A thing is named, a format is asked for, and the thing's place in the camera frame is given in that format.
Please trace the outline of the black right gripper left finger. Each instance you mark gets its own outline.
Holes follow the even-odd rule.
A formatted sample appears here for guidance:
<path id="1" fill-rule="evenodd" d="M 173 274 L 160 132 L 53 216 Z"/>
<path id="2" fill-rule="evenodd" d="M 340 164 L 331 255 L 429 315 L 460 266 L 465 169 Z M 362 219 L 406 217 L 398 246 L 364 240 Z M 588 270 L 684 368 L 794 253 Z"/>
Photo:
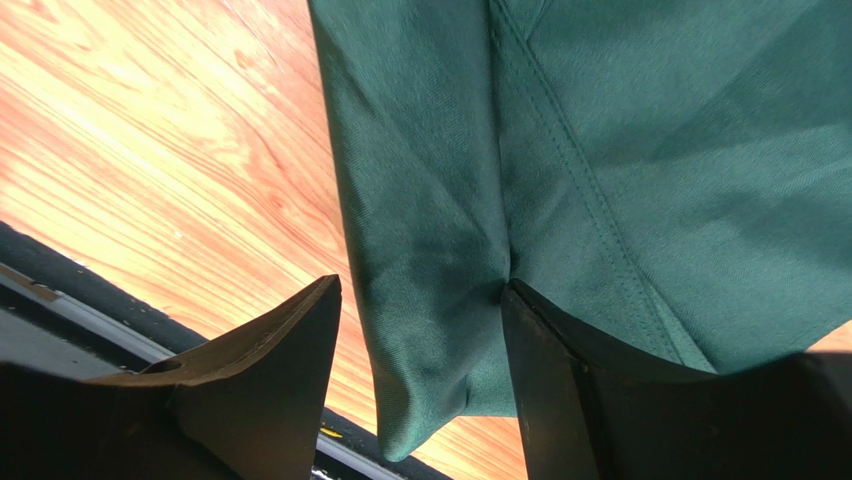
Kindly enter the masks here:
<path id="1" fill-rule="evenodd" d="M 143 371 L 75 380 L 1 366 L 5 479 L 306 479 L 341 311 L 327 275 Z"/>

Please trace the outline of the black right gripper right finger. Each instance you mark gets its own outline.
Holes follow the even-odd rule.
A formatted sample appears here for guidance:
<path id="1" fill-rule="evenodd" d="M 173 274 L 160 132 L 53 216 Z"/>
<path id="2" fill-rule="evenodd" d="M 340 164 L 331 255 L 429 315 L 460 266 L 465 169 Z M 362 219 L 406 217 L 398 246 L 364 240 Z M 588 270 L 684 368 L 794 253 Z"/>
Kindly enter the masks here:
<path id="1" fill-rule="evenodd" d="M 730 375 L 637 349 L 510 281 L 504 338 L 532 479 L 847 479 L 851 357 Z"/>

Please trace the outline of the dark green cloth napkin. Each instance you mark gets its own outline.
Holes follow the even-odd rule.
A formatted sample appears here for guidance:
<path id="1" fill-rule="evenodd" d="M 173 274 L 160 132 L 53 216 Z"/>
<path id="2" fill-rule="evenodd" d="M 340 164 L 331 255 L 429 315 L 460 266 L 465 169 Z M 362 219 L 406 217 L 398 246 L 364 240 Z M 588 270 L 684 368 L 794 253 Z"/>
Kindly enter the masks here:
<path id="1" fill-rule="evenodd" d="M 849 321 L 849 2 L 309 10 L 387 459 L 514 414 L 513 278 L 715 373 Z"/>

